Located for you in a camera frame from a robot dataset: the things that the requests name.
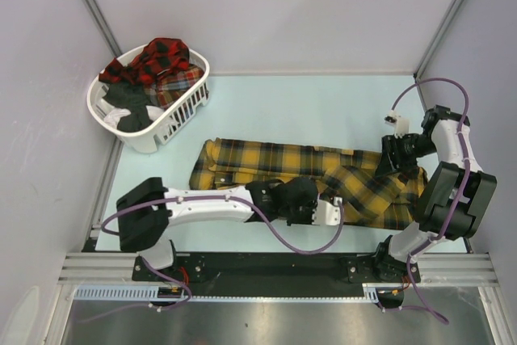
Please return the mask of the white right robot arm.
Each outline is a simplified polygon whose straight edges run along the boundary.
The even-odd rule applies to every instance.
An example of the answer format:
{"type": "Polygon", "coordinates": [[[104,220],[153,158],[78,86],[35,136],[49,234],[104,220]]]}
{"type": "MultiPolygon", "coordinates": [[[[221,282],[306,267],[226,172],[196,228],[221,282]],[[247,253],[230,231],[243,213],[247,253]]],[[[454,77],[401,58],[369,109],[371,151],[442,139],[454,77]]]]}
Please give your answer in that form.
{"type": "Polygon", "coordinates": [[[469,119],[447,107],[426,111],[421,133],[408,133],[406,119],[391,111],[395,128],[382,138],[376,175],[408,173],[419,158],[436,154],[439,165],[419,196],[413,222],[380,243],[372,260],[374,276],[394,282],[411,273],[418,256],[445,240],[472,237],[485,215],[497,179],[483,171],[469,141],[469,119]]]}

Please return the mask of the yellow plaid long sleeve shirt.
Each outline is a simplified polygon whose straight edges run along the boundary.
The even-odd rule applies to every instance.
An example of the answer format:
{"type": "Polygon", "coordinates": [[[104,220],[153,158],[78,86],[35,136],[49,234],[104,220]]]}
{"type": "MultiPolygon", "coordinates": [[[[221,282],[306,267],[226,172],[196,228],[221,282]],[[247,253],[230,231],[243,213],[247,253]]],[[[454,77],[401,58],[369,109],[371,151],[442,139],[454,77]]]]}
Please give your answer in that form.
{"type": "Polygon", "coordinates": [[[427,173],[416,166],[378,176],[380,157],[367,150],[217,138],[204,143],[189,186],[213,190],[252,181],[279,179],[287,183],[309,177],[321,197],[343,199],[347,224],[402,230],[414,219],[427,173]]]}

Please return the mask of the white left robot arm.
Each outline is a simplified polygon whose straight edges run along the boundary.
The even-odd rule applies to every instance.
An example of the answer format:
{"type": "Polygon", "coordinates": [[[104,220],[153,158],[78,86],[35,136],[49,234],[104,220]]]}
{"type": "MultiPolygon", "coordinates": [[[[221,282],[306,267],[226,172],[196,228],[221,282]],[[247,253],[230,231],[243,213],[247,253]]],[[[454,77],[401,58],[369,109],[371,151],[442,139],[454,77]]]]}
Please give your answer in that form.
{"type": "Polygon", "coordinates": [[[167,188],[159,177],[149,178],[121,196],[116,210],[120,250],[142,253],[151,272],[161,280],[177,274],[174,243],[164,236],[173,226],[205,221],[272,222],[310,225],[317,208],[316,183],[298,177],[254,181],[224,190],[167,188]]]}

